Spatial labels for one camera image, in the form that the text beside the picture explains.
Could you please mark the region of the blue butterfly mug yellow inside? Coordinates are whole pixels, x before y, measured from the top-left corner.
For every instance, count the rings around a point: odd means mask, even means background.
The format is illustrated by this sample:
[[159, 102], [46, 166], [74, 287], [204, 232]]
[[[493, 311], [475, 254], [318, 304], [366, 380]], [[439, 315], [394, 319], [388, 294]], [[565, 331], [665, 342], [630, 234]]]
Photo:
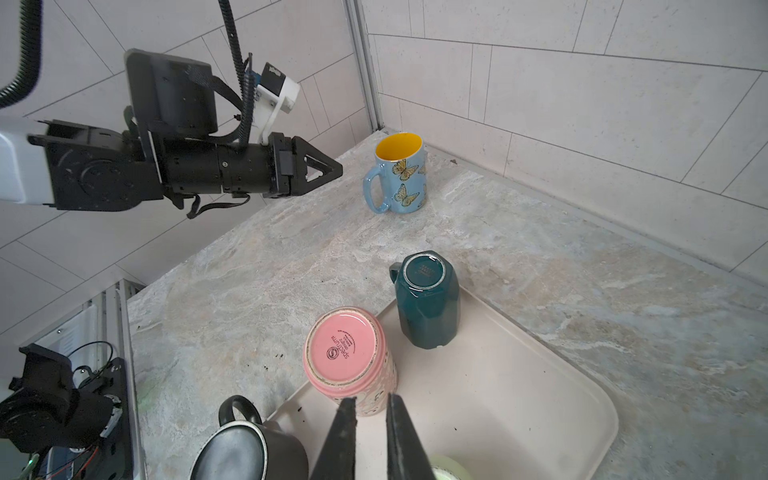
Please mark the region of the blue butterfly mug yellow inside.
[[[413, 133], [389, 135], [375, 149], [376, 165], [363, 180], [363, 195], [376, 214], [388, 211], [409, 214], [426, 201], [427, 152], [422, 138]], [[372, 183], [379, 178], [382, 201], [376, 204]]]

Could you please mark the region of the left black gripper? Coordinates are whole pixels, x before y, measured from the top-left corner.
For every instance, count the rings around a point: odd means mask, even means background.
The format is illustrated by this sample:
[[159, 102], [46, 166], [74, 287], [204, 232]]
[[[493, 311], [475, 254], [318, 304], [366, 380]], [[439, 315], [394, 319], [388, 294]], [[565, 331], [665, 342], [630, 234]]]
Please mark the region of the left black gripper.
[[[126, 130], [59, 120], [28, 136], [44, 153], [49, 206], [71, 211], [125, 211], [167, 198], [177, 208], [202, 194], [288, 193], [288, 140], [256, 139], [252, 126], [261, 73], [244, 64], [244, 94], [205, 62], [131, 49], [125, 57], [131, 103]], [[303, 196], [343, 176], [343, 165], [301, 137], [291, 139], [290, 195]]]

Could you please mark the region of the dark green mug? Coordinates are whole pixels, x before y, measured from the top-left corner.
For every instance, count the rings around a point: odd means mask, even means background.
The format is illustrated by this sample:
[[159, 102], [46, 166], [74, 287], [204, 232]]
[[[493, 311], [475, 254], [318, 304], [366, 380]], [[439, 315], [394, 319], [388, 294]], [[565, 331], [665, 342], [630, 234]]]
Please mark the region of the dark green mug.
[[434, 349], [458, 333], [460, 287], [452, 264], [435, 251], [408, 255], [389, 267], [402, 333], [416, 347]]

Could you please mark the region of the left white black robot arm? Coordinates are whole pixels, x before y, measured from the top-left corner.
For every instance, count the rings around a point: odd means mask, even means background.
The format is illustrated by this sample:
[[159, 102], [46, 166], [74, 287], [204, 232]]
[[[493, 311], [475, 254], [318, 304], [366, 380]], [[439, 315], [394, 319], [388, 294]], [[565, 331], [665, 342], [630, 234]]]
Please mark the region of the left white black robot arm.
[[341, 177], [340, 163], [274, 130], [300, 93], [266, 64], [242, 67], [243, 94], [209, 64], [132, 49], [122, 132], [29, 118], [1, 120], [1, 197], [64, 211], [122, 212], [167, 199], [194, 218], [205, 194], [233, 206], [259, 194], [302, 196]]

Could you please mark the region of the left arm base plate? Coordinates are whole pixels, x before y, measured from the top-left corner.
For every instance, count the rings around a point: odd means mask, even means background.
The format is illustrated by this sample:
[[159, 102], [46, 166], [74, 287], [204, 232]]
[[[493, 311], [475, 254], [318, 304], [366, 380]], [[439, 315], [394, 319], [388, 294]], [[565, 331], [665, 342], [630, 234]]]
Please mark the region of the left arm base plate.
[[126, 361], [111, 353], [76, 384], [69, 357], [19, 349], [23, 373], [1, 402], [1, 437], [29, 456], [16, 479], [132, 479], [136, 473]]

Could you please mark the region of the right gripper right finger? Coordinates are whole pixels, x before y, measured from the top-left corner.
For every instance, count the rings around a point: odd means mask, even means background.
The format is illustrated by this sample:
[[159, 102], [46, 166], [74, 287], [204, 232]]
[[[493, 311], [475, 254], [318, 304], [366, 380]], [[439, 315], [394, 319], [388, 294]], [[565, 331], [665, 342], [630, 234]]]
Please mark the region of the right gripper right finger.
[[428, 456], [400, 395], [389, 394], [386, 412], [387, 478], [434, 480]]

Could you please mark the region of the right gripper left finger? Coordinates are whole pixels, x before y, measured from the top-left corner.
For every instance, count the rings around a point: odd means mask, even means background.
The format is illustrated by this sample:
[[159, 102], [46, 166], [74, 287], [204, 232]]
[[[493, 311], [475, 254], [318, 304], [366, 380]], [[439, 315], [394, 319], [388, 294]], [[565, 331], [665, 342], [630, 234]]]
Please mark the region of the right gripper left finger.
[[355, 478], [356, 426], [356, 399], [344, 398], [337, 408], [310, 480]]

